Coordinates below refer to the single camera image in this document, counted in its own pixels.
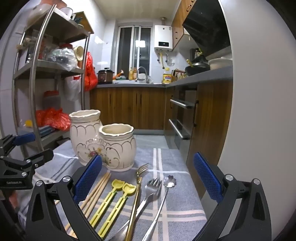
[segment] water heater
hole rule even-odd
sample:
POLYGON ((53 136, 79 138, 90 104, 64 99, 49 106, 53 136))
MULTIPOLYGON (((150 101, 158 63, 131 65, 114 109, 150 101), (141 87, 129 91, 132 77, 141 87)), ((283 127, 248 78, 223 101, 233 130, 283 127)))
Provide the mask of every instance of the water heater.
POLYGON ((173 50, 173 31, 171 26, 155 25, 154 48, 156 50, 173 50))

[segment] spice rack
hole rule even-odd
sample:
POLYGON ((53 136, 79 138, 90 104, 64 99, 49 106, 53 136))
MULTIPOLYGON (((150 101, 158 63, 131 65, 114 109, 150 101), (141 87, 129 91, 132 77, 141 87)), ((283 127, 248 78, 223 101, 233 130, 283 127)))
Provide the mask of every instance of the spice rack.
MULTIPOLYGON (((33 124, 33 131, 35 134, 35 141, 30 144, 32 147, 36 147, 38 151, 43 151, 44 146, 50 142, 56 140, 66 132, 56 130, 53 133, 41 138, 37 121, 36 121, 36 102, 35 102, 35 80, 36 79, 57 79, 58 77, 64 78, 68 76, 74 76, 81 74, 81 109, 85 109, 84 100, 84 82, 85 82, 85 66, 86 66, 86 54, 89 45, 89 36, 91 33, 79 26, 76 22, 70 19, 69 16, 60 11, 56 5, 53 5, 49 10, 39 16, 38 19, 30 26, 27 26, 23 32, 20 44, 22 44, 26 33, 38 30, 39 34, 36 40, 33 58, 30 63, 25 64, 18 70, 20 51, 17 52, 15 58, 14 74, 12 80, 12 109, 15 129, 17 131, 17 110, 16 110, 16 96, 15 96, 15 82, 19 79, 29 80, 29 103, 30 113, 33 124), (75 68, 71 71, 63 69, 59 64, 39 60, 38 54, 41 48, 41 42, 44 34, 52 36, 60 43, 72 43, 78 40, 85 39, 83 64, 82 68, 75 68)), ((22 154, 25 156, 24 149, 21 148, 22 154)))

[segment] silver fork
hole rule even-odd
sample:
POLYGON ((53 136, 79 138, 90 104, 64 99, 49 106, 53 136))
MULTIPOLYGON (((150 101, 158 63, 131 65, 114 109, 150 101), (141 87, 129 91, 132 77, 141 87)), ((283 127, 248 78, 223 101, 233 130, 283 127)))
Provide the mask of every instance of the silver fork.
MULTIPOLYGON (((150 180, 145 186, 146 196, 144 200, 141 202, 137 209, 136 218, 140 215, 141 211, 145 209, 145 207, 157 198, 160 190, 161 190, 161 180, 159 178, 150 180)), ((126 232, 128 230, 129 220, 117 231, 117 233, 111 237, 108 241, 124 241, 126 237, 126 232)))

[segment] built-in dishwasher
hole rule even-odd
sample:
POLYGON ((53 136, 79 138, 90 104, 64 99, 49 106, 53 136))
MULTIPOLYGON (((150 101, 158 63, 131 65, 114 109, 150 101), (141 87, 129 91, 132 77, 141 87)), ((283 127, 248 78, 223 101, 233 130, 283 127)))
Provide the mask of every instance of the built-in dishwasher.
POLYGON ((172 119, 168 120, 174 132, 173 141, 186 162, 194 125, 196 88, 177 89, 170 102, 174 109, 172 119))

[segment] wooden chopstick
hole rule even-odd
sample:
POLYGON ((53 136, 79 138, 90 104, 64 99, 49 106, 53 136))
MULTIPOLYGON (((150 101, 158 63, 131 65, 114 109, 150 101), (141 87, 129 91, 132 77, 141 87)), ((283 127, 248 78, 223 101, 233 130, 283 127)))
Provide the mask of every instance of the wooden chopstick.
MULTIPOLYGON (((93 197, 91 198, 91 200, 89 201, 89 203, 87 204, 85 210, 83 211, 83 213, 85 214, 85 217, 88 219, 89 215, 91 214, 92 210, 94 209, 96 203, 98 202, 98 199, 100 198, 103 190, 105 189, 109 179, 110 179, 111 173, 108 173, 108 176, 106 177, 106 179, 101 183, 100 187, 97 189, 95 195, 93 195, 93 197)), ((69 233, 70 236, 77 238, 73 229, 71 230, 71 232, 69 233)))
MULTIPOLYGON (((83 201, 82 205, 80 206, 80 209, 81 210, 85 207, 85 205, 88 203, 88 201, 91 199, 91 197, 94 196, 94 194, 96 193, 97 189, 99 188, 99 186, 101 185, 101 183, 106 179, 106 177, 108 176, 108 174, 109 174, 108 172, 105 173, 105 175, 100 179, 100 181, 98 182, 98 184, 91 191, 91 193, 86 197, 86 199, 83 201)), ((70 223, 68 223, 65 226, 66 232, 68 231, 69 228, 70 228, 70 223)))

